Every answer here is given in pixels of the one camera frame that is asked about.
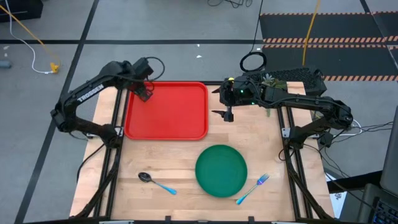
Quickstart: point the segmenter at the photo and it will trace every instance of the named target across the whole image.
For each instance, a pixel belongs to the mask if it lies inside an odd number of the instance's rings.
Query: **orange and black striped tape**
[[[262,48],[302,48],[303,44],[265,44]],[[382,44],[308,44],[308,48],[386,48]]]
[[[317,15],[370,15],[380,13],[397,13],[398,11],[375,11],[375,12],[319,12]],[[313,15],[312,12],[271,12],[262,13],[260,16],[307,16]]]
[[[325,76],[325,81],[398,81],[398,75],[373,75],[373,76]]]
[[[264,43],[304,44],[305,38],[265,38]],[[385,43],[386,41],[398,41],[397,36],[389,37],[325,37],[309,38],[308,43],[316,44],[340,44],[340,43]]]

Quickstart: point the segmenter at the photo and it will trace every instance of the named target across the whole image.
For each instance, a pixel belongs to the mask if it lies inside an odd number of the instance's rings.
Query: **red tray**
[[[154,82],[143,102],[130,94],[124,133],[131,139],[199,140],[208,131],[208,91],[199,82]]]

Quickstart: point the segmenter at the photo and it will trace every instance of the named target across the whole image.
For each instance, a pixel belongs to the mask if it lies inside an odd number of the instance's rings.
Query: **metal spoon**
[[[177,191],[176,191],[176,190],[171,189],[171,188],[169,188],[169,187],[166,187],[166,186],[164,186],[164,185],[162,185],[162,184],[159,184],[159,183],[157,183],[157,182],[154,182],[154,181],[152,180],[152,178],[150,177],[150,175],[147,174],[147,173],[145,173],[145,172],[139,173],[139,174],[138,174],[138,178],[139,178],[140,180],[142,180],[143,182],[145,182],[145,183],[153,182],[153,183],[155,183],[156,185],[161,186],[163,189],[167,190],[168,192],[170,192],[170,193],[173,194],[173,195],[176,195],[176,194],[177,194]]]

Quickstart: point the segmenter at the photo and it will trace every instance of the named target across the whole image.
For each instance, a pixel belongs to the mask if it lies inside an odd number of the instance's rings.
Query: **spoon handle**
[[[172,195],[176,195],[177,194],[177,191],[174,190],[174,189],[171,189],[170,187],[166,187],[166,186],[164,186],[162,184],[159,184],[157,182],[154,182],[154,183],[159,185],[159,186],[161,186],[163,189],[165,189],[166,191],[170,192]]]

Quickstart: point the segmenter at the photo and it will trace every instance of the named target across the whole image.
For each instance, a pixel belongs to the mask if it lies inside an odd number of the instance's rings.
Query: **white cable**
[[[8,0],[5,0],[5,1],[6,1],[7,10],[8,10],[8,11],[10,12],[10,14],[11,14],[11,10],[10,10],[10,7],[9,7],[9,5],[8,5]],[[8,15],[9,18],[10,18],[10,34],[13,36],[13,38],[15,38],[15,39],[21,41],[22,43],[26,44],[26,46],[28,46],[28,47],[32,50],[32,52],[33,52],[33,61],[32,61],[32,69],[33,69],[33,71],[35,71],[35,72],[37,72],[37,73],[43,73],[43,74],[53,73],[53,71],[42,72],[42,71],[38,71],[38,70],[35,69],[34,65],[35,65],[35,60],[36,60],[36,52],[35,52],[35,50],[34,50],[29,44],[27,44],[27,42],[25,42],[24,40],[22,40],[22,39],[20,39],[20,38],[18,38],[18,37],[16,37],[16,36],[14,36],[14,34],[12,33],[12,17],[11,17],[10,14]]]
[[[361,124],[359,122],[357,122],[355,119],[353,121],[355,121],[355,123],[358,125],[360,132],[356,133],[356,134],[340,134],[339,136],[355,136],[357,134],[362,134]]]

